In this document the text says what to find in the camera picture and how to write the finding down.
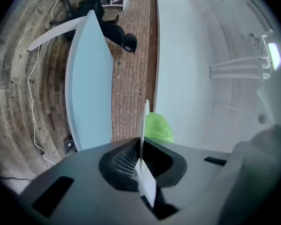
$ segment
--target wooden floor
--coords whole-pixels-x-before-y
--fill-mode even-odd
[[[27,51],[35,38],[51,26],[56,0],[15,0],[0,24],[0,175],[33,179],[47,168],[42,151],[33,143],[33,118],[28,76],[37,61],[37,49]],[[80,0],[70,0],[77,5]],[[129,0],[126,10],[107,8],[105,20],[120,14],[118,24],[137,35],[139,48],[129,54],[109,42],[115,58],[112,86],[113,139],[133,137],[141,104],[153,108],[157,58],[156,0]],[[53,17],[65,17],[58,2]],[[29,83],[37,121],[36,142],[57,160],[65,157],[63,139],[70,133],[65,106],[65,72],[70,43],[64,36],[41,46]],[[20,192],[25,181],[7,180]]]
[[[141,110],[146,99],[153,111],[157,65],[157,5],[156,0],[129,0],[123,12],[109,8],[104,20],[119,14],[120,25],[138,39],[135,54],[109,42],[114,57],[112,79],[112,133],[118,141],[136,136]]]

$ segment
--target white pipe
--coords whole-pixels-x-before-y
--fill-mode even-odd
[[[210,78],[254,78],[254,79],[262,79],[260,74],[248,74],[248,73],[214,74],[214,75],[210,75]]]
[[[234,69],[259,69],[261,65],[255,64],[244,64],[244,65],[228,65],[224,67],[213,67],[210,68],[210,72],[214,71],[225,71],[225,70],[234,70]]]
[[[246,61],[246,60],[252,60],[252,59],[268,59],[268,57],[265,57],[265,56],[251,56],[251,57],[245,57],[245,58],[238,58],[238,59],[233,59],[233,60],[229,60],[229,61],[213,64],[213,65],[210,65],[209,67],[210,68],[214,68],[214,67],[218,67],[218,66],[221,66],[221,65],[229,64],[229,63],[232,63],[232,62],[240,62],[240,61]]]
[[[114,2],[118,2],[118,1],[121,1],[121,0],[113,0],[113,1],[111,1],[111,4],[114,3]]]

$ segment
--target ceiling light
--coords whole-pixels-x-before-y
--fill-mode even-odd
[[[281,56],[279,53],[278,45],[276,43],[269,43],[268,48],[269,48],[270,54],[272,56],[274,69],[277,70],[277,68],[281,64]]]

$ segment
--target white desk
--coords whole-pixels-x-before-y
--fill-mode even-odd
[[[111,141],[112,70],[113,57],[90,11],[78,24],[67,60],[67,117],[77,150]]]

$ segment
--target white cable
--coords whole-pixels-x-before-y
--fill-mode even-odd
[[[53,10],[55,9],[55,6],[56,6],[57,3],[58,3],[58,0],[56,0],[56,3],[54,4],[54,6],[53,6],[53,8],[52,8],[52,10],[51,10],[51,17],[52,17],[52,20],[53,20],[52,12],[53,12]],[[35,144],[40,150],[42,150],[45,154],[48,155],[48,153],[47,153],[44,149],[42,149],[40,146],[38,146],[37,143],[36,143],[36,124],[37,124],[37,122],[36,122],[36,119],[35,119],[34,113],[33,113],[34,101],[33,101],[33,96],[32,96],[32,92],[31,92],[31,88],[30,88],[30,84],[29,84],[29,79],[30,79],[30,77],[31,77],[31,74],[33,73],[33,71],[34,71],[34,69],[36,68],[37,63],[38,63],[39,49],[40,49],[40,46],[38,46],[38,51],[37,51],[37,62],[35,63],[35,65],[34,65],[32,71],[31,71],[31,73],[30,73],[30,75],[29,75],[29,77],[28,77],[27,82],[28,82],[29,92],[30,92],[31,101],[32,101],[32,104],[31,104],[31,112],[32,112],[32,117],[33,117],[33,121],[34,121],[33,142],[34,142],[34,144]]]
[[[57,3],[58,3],[58,0],[56,0],[56,3],[54,4],[54,6],[53,6],[53,8],[52,8],[52,10],[51,10],[51,17],[52,17],[52,20],[54,20],[54,19],[53,19],[52,12],[53,12],[53,10],[55,9],[55,6],[56,6]]]
[[[37,62],[36,62],[36,64],[34,65],[32,71],[31,71],[31,73],[30,73],[30,75],[29,75],[29,77],[28,77],[27,82],[28,82],[29,92],[30,92],[31,101],[32,101],[32,103],[31,103],[31,112],[32,112],[32,117],[33,117],[33,121],[34,121],[33,142],[34,142],[34,144],[35,144],[40,150],[42,150],[45,154],[48,155],[48,153],[47,153],[44,149],[42,149],[40,146],[38,146],[37,143],[36,143],[36,124],[37,124],[37,122],[36,122],[36,118],[34,117],[34,113],[33,113],[34,101],[33,101],[32,92],[31,92],[31,88],[30,88],[30,84],[29,84],[29,79],[30,79],[30,77],[31,77],[31,74],[33,73],[33,70],[36,68],[37,63],[38,63],[39,48],[40,48],[40,46],[38,46],[38,51],[37,51]]]

